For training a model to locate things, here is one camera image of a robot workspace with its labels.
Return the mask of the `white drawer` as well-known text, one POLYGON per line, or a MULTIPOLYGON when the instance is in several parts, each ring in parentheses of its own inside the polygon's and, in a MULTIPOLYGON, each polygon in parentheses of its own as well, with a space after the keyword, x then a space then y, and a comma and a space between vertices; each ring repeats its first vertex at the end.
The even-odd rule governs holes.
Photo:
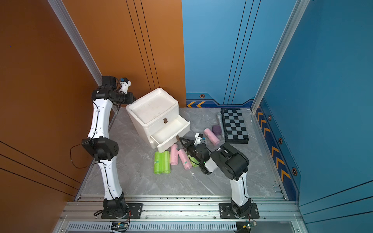
POLYGON ((151 135, 150 139, 155 143, 159 152, 164 152, 177 143, 189 131, 190 121, 186 121, 183 117, 178 116, 175 120, 166 123, 166 126, 151 135))

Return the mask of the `white three-drawer storage box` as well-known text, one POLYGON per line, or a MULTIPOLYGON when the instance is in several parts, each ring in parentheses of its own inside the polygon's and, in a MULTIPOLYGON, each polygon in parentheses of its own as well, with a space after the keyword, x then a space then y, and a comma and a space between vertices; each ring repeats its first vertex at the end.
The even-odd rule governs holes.
POLYGON ((153 149, 157 148, 150 136, 180 116, 178 101, 162 88, 127 105, 126 110, 140 137, 153 149))

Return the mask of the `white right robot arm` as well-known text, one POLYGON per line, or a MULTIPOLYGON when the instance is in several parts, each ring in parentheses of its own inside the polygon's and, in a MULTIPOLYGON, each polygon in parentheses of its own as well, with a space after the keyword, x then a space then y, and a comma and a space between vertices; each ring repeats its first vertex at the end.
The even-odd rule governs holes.
POLYGON ((233 214, 238 218, 250 215, 254 202, 247 194, 246 176, 250 164, 246 155, 229 143, 210 151, 206 144, 195 144, 192 140, 181 138, 180 142, 188 155, 197 160, 197 165, 205 175, 216 169, 230 180, 231 205, 233 214))

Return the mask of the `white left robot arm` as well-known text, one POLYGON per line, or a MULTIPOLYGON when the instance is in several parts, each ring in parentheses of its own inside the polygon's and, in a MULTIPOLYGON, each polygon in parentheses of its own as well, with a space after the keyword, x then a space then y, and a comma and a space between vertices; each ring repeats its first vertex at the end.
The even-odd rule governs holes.
POLYGON ((114 104, 131 104, 136 100, 133 93, 123 93, 112 89, 96 89, 92 93, 93 116, 87 139, 82 147, 98 164, 103 184, 103 219, 125 218, 129 215, 117 171, 118 143, 109 138, 110 112, 114 104))

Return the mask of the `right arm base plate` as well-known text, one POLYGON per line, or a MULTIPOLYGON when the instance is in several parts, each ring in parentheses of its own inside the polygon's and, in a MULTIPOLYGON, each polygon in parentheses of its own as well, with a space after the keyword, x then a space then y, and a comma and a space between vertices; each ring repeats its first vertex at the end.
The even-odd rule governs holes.
POLYGON ((232 203, 220 203, 219 212, 220 218, 238 218, 238 219, 259 219, 259 210, 256 203, 247 204, 247 209, 244 210, 245 206, 237 207, 232 203))

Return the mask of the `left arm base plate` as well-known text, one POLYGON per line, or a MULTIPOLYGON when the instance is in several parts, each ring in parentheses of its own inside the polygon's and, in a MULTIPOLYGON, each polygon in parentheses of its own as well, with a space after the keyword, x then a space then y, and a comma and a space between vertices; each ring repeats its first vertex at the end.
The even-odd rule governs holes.
POLYGON ((124 212, 109 213, 109 211, 103 210, 102 219, 140 219, 142 214, 142 203, 127 203, 124 212))

